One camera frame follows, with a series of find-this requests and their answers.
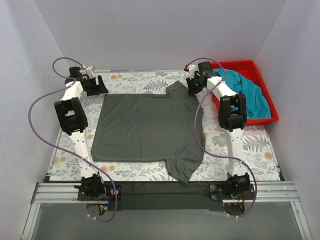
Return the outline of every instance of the table surface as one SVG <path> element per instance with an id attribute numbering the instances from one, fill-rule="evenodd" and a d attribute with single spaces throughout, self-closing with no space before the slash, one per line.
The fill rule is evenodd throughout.
<path id="1" fill-rule="evenodd" d="M 110 94 L 165 94 L 166 87 L 175 81 L 187 86 L 185 72 L 120 72 L 99 73 Z M 197 94 L 199 101 L 208 90 Z M 91 148 L 103 104 L 104 95 L 86 96 L 80 99 L 88 119 L 87 141 Z M 211 97 L 203 102 L 203 132 L 206 137 L 205 148 L 221 156 L 228 154 L 226 137 L 218 123 L 218 113 Z M 58 145 L 74 151 L 69 137 L 62 132 Z M 263 126 L 244 128 L 244 160 L 252 169 L 258 181 L 279 181 L 277 165 L 272 153 L 266 130 Z M 168 175 L 165 162 L 96 162 L 114 181 L 175 181 Z M 193 173 L 190 181 L 224 181 L 227 179 L 228 160 L 207 155 L 203 156 L 200 167 Z M 109 179 L 102 174 L 103 180 Z M 50 181 L 80 181 L 80 167 L 76 157 L 55 150 Z"/>

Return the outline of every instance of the blue garment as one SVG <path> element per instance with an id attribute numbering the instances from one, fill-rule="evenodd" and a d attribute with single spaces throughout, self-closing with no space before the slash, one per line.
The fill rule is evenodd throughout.
<path id="1" fill-rule="evenodd" d="M 220 68 L 213 71 L 221 76 L 224 75 Z M 270 108 L 267 100 L 262 95 L 261 88 L 236 71 L 226 69 L 225 72 L 226 85 L 237 94 L 245 95 L 247 119 L 271 118 Z"/>

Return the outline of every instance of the red plastic bin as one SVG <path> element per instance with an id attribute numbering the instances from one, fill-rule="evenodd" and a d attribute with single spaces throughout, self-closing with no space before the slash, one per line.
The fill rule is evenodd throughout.
<path id="1" fill-rule="evenodd" d="M 262 91 L 262 95 L 265 97 L 266 101 L 270 107 L 271 118 L 261 118 L 261 119 L 248 119 L 246 121 L 246 126 L 254 125 L 267 125 L 269 123 L 275 122 L 279 119 L 276 108 L 270 98 L 270 95 L 267 91 L 264 81 L 262 80 L 260 73 L 252 60 L 243 60 L 243 61 L 223 61 L 220 62 L 222 67 L 229 70 L 234 70 L 240 73 L 242 76 L 251 80 L 254 84 L 259 86 Z M 211 62 L 211 67 L 213 69 L 220 68 L 215 62 Z M 219 112 L 220 100 L 217 99 L 215 95 L 212 95 L 212 100 L 215 102 L 217 111 Z"/>

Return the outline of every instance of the white enclosure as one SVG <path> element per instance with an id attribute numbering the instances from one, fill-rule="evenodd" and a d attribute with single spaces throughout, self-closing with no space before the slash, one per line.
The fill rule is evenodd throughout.
<path id="1" fill-rule="evenodd" d="M 0 239 L 18 240 L 52 148 L 33 135 L 28 109 L 63 87 L 52 61 L 71 57 L 98 70 L 177 70 L 190 60 L 254 60 L 279 121 L 268 126 L 284 177 L 294 181 L 320 239 L 318 169 L 320 3 L 313 0 L 1 0 Z M 67 74 L 62 61 L 58 70 Z M 53 102 L 33 111 L 54 142 Z"/>

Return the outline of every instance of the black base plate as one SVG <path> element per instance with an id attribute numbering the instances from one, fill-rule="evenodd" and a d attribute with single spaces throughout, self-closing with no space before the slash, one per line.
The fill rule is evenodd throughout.
<path id="1" fill-rule="evenodd" d="M 223 211 L 222 200 L 211 200 L 205 193 L 210 185 L 225 182 L 189 182 L 182 185 L 179 182 L 115 182 L 121 187 L 118 201 L 118 211 L 121 210 L 184 210 L 204 209 L 209 211 Z M 78 193 L 79 201 L 97 201 Z M 108 211 L 115 207 L 111 202 Z"/>

